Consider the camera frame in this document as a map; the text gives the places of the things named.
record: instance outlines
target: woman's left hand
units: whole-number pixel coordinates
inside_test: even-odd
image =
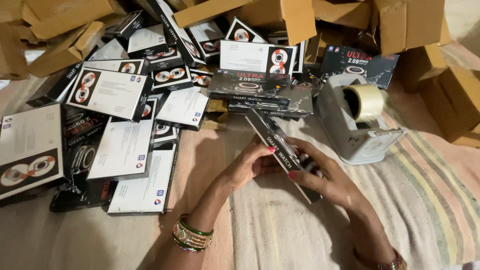
[[[272,154],[275,148],[262,143],[255,135],[240,155],[217,177],[231,184],[232,192],[243,186],[253,177],[282,171],[282,167]]]

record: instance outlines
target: woman's right hand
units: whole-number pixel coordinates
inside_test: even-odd
[[[345,208],[356,210],[363,206],[367,199],[340,168],[338,163],[318,150],[310,142],[287,137],[285,141],[296,147],[300,153],[309,155],[320,167],[322,177],[304,171],[290,171],[288,177],[299,185],[306,186],[322,194],[330,202]]]

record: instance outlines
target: forearm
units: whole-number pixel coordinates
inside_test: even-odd
[[[188,216],[186,224],[201,232],[210,232],[231,191],[231,186],[226,181],[216,178]],[[204,256],[205,251],[189,252],[176,246],[171,241],[170,251],[164,255],[165,260],[161,269],[200,270]]]
[[[396,258],[395,252],[375,209],[368,200],[360,203],[355,209],[347,209],[347,214],[359,259],[379,264],[392,263]]]

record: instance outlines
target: hand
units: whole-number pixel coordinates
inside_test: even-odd
[[[318,177],[309,172],[290,171],[288,177],[293,182],[315,190],[346,210],[354,210],[368,202],[335,160],[326,156],[310,142],[291,137],[287,137],[285,141],[297,147],[299,153],[309,155],[323,173],[322,177]]]
[[[217,177],[231,184],[232,192],[243,186],[253,177],[282,171],[282,167],[271,156],[275,152],[273,147],[262,143],[255,135],[240,155]]]

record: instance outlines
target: packing tape roll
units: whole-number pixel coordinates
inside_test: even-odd
[[[343,88],[356,123],[374,121],[382,114],[384,98],[375,85],[353,85]]]

